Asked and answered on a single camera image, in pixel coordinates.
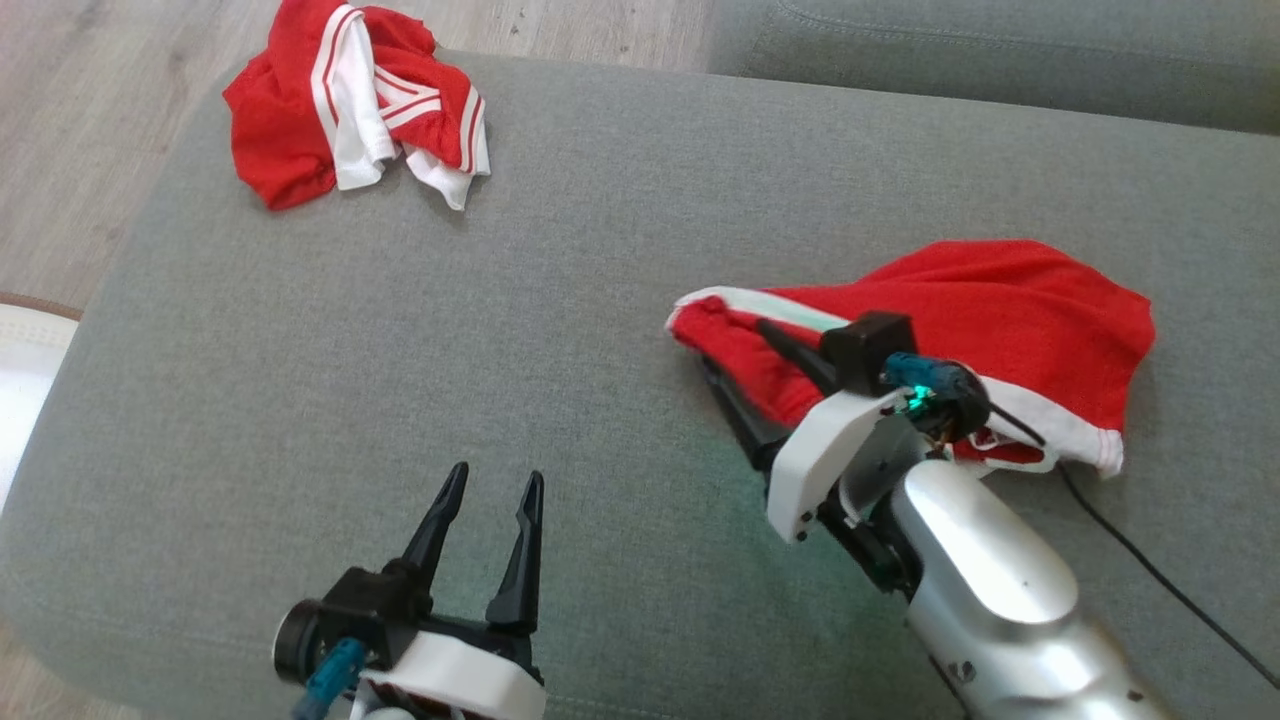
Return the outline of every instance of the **white trim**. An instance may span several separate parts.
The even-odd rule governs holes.
[[[315,104],[316,117],[320,118],[320,127],[324,128],[324,136],[329,142],[330,151],[337,143],[338,122],[333,117],[333,110],[329,109],[329,78],[325,76],[325,70],[330,69],[329,61],[337,53],[342,31],[351,22],[351,18],[358,13],[352,13],[352,10],[355,8],[351,5],[342,4],[329,14],[329,20],[324,26],[324,33],[320,36],[316,61],[311,65],[311,100]]]
[[[388,83],[388,85],[392,83],[392,82],[394,82],[396,85],[403,86],[407,91],[410,91],[410,92],[412,92],[415,95],[430,95],[433,92],[436,94],[436,95],[439,95],[439,92],[440,92],[439,90],[436,90],[434,87],[428,87],[425,85],[419,85],[416,82],[407,81],[407,79],[399,77],[398,74],[388,70],[387,68],[384,68],[381,65],[374,67],[374,78],[381,81],[383,83]],[[402,94],[406,92],[406,90],[401,90],[398,87],[396,87],[393,90],[396,90],[396,92],[402,92]]]
[[[374,88],[374,47],[365,14],[348,10],[333,37],[324,73],[337,132],[333,151],[338,190],[366,187],[383,177],[383,161],[396,156]]]
[[[850,323],[850,320],[838,315],[832,315],[831,313],[824,313],[760,290],[716,286],[690,292],[677,300],[675,310],[667,318],[667,329],[671,331],[671,327],[676,323],[676,316],[680,315],[680,311],[686,305],[700,302],[708,297],[719,297],[724,301],[724,305],[728,305],[730,310],[741,310],[768,320],[809,328],[815,332],[833,331]]]
[[[992,468],[1047,473],[1053,469],[1053,462],[1059,457],[1064,457],[1083,460],[1096,466],[1103,478],[1120,473],[1120,468],[1124,465],[1124,442],[1119,430],[1100,428],[1053,400],[1023,386],[988,377],[982,377],[982,384],[997,405],[1030,425],[1048,443],[1048,447],[1043,448],[1044,457],[1037,462],[1016,464],[986,457],[983,459],[986,464]],[[1018,442],[1036,447],[1032,438],[998,415],[992,415],[987,427],[1000,441],[998,445]]]
[[[403,105],[417,99],[417,95],[404,92],[403,90],[390,85],[385,79],[374,76],[374,90],[378,95],[381,95],[387,100],[387,106],[393,108],[396,105]]]
[[[435,104],[434,109],[439,110],[440,109],[439,99],[440,99],[439,94],[426,95],[426,96],[416,96],[415,95],[415,96],[411,96],[408,100],[398,101],[398,102],[394,102],[392,105],[387,105],[385,108],[383,108],[378,113],[383,117],[383,119],[387,119],[387,118],[389,118],[392,115],[399,114],[406,108],[417,106],[417,104],[420,101],[422,101],[422,100],[435,100],[436,104]],[[413,117],[417,117],[419,114],[420,113],[413,113]]]
[[[480,94],[476,92],[472,85],[467,91],[467,102],[462,106],[462,123],[458,129],[458,145],[462,149],[462,160],[458,163],[458,169],[463,173],[471,170],[471,118],[476,114],[479,105]]]
[[[413,102],[406,102],[403,105],[397,106],[392,111],[384,113],[383,122],[387,123],[387,129],[398,128],[402,124],[412,120],[413,118],[420,118],[428,113],[435,113],[440,109],[439,97],[424,99],[419,105],[415,105]]]
[[[467,190],[471,187],[471,174],[451,168],[421,147],[404,146],[404,164],[422,183],[434,187],[444,196],[444,202],[453,210],[462,210],[467,202]]]
[[[484,158],[480,156],[480,138],[484,136],[484,111],[485,111],[485,108],[488,108],[488,105],[485,104],[484,97],[481,97],[480,102],[476,105],[476,118],[475,118],[475,122],[471,124],[471,137],[467,141],[467,147],[471,149],[471,164],[467,165],[467,172],[471,173],[471,174],[477,174],[480,172],[481,161],[484,163],[484,168],[485,168],[484,174],[489,174],[489,143],[488,143],[488,141],[485,141],[485,155],[484,155]]]
[[[488,176],[489,169],[489,133],[484,129],[484,118],[476,123],[476,176]]]

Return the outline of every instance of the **brown rug edge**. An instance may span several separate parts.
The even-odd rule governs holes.
[[[31,297],[29,295],[18,295],[14,292],[0,292],[0,305],[13,305],[15,307],[26,307],[27,310],[36,310],[37,313],[49,313],[50,315],[58,315],[59,318],[67,318],[68,320],[81,322],[82,311],[68,307],[67,305],[59,305],[49,300],[41,300],[38,297]]]

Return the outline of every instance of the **gray sofa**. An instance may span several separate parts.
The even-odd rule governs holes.
[[[1271,0],[719,0],[710,70],[1280,133]]]
[[[1280,665],[1280,138],[716,76],[448,54],[489,101],[466,214],[401,168],[265,211],[210,95],[87,309],[0,518],[0,610],[95,693],[284,717],[282,614],[474,482],[436,580],[495,589],[545,473],[548,717],[955,717],[826,537],[759,479],[663,331],[709,284],[847,282],[938,238],[1036,237],[1153,301],[1128,465],[1087,491]],[[1048,478],[992,486],[1188,717],[1275,692]]]

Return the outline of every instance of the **blue connector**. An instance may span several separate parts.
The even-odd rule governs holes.
[[[320,667],[307,680],[307,694],[293,706],[291,720],[324,720],[333,702],[355,688],[365,669],[365,646],[356,639],[338,641]]]
[[[975,395],[975,379],[955,363],[909,352],[895,352],[884,361],[884,384],[929,388],[940,400],[961,400]]]

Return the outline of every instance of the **red garment with white stripes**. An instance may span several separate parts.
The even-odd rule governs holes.
[[[795,427],[822,396],[755,332],[756,320],[817,347],[823,331],[870,310],[910,315],[922,355],[972,368],[992,401],[1048,445],[1033,451],[992,416],[957,455],[992,468],[1047,471],[1062,457],[1103,477],[1120,471],[1129,380],[1156,338],[1151,302],[1036,241],[937,242],[851,284],[712,287],[676,301],[667,327],[768,418]]]
[[[282,210],[381,178],[404,152],[461,210],[489,174],[484,100],[434,56],[420,20],[342,0],[284,0],[268,37],[223,92],[237,174]]]

